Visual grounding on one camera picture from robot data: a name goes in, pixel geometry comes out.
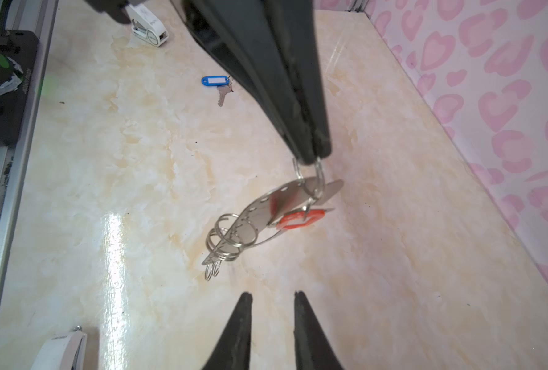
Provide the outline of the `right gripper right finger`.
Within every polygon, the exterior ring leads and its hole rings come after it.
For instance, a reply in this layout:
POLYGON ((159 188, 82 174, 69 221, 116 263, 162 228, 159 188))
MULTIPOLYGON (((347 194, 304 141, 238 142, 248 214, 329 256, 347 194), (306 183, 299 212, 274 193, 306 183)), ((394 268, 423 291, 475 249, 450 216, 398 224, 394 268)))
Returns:
POLYGON ((303 291, 297 291, 294 299, 294 339, 296 368, 343 370, 339 359, 303 291))

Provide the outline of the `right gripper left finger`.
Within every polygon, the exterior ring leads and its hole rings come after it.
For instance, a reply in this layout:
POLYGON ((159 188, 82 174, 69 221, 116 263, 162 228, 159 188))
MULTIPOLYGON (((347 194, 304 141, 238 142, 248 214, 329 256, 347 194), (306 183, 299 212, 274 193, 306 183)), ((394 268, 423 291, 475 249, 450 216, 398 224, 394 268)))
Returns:
POLYGON ((203 370, 248 370, 252 334, 252 295, 243 292, 203 370))

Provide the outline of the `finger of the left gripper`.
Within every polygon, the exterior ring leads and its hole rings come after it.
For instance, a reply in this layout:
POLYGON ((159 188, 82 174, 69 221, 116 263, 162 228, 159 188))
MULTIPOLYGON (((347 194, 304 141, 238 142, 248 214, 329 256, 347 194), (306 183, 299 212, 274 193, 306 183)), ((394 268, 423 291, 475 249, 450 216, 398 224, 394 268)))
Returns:
POLYGON ((289 81, 293 123, 286 138, 300 162, 332 152, 311 1, 266 1, 266 15, 289 81))
POLYGON ((181 15, 195 41, 257 101, 292 152, 283 125, 294 122, 294 104, 265 2, 183 1, 181 15))

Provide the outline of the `red tagged key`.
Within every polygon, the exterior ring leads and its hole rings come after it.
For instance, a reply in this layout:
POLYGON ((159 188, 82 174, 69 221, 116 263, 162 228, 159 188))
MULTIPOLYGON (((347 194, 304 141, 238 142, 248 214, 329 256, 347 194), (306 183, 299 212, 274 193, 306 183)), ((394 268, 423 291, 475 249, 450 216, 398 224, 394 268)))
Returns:
POLYGON ((316 203, 319 200, 318 197, 310 197, 303 206, 283 212, 280 217, 271 221, 268 227, 277 231, 290 231, 316 223, 334 211, 334 208, 317 208, 316 203))

